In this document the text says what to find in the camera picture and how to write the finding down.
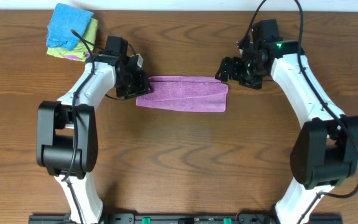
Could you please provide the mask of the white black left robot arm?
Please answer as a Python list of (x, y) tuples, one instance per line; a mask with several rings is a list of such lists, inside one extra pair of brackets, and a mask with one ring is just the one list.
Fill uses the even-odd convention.
[(60, 184), (71, 212), (32, 215), (29, 223), (112, 223), (93, 177), (98, 158), (96, 110), (112, 89), (117, 100), (153, 92), (141, 55), (127, 55), (130, 47), (122, 37), (108, 36), (105, 47), (86, 59), (73, 87), (58, 100), (39, 105), (36, 160)]

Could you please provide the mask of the purple microfiber cloth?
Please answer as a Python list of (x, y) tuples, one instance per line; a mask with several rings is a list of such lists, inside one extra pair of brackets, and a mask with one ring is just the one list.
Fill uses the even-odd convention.
[(136, 105), (163, 110), (222, 113), (229, 87), (213, 77), (153, 76), (153, 92), (139, 96)]

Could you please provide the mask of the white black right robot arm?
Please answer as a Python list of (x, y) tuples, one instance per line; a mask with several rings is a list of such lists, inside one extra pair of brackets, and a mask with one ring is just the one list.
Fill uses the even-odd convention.
[(283, 40), (276, 20), (251, 23), (238, 42), (240, 57), (222, 59), (216, 79), (259, 90), (270, 77), (284, 92), (300, 124), (290, 154), (293, 178), (262, 223), (337, 223), (314, 208), (358, 174), (358, 117), (347, 116), (323, 90), (299, 40)]

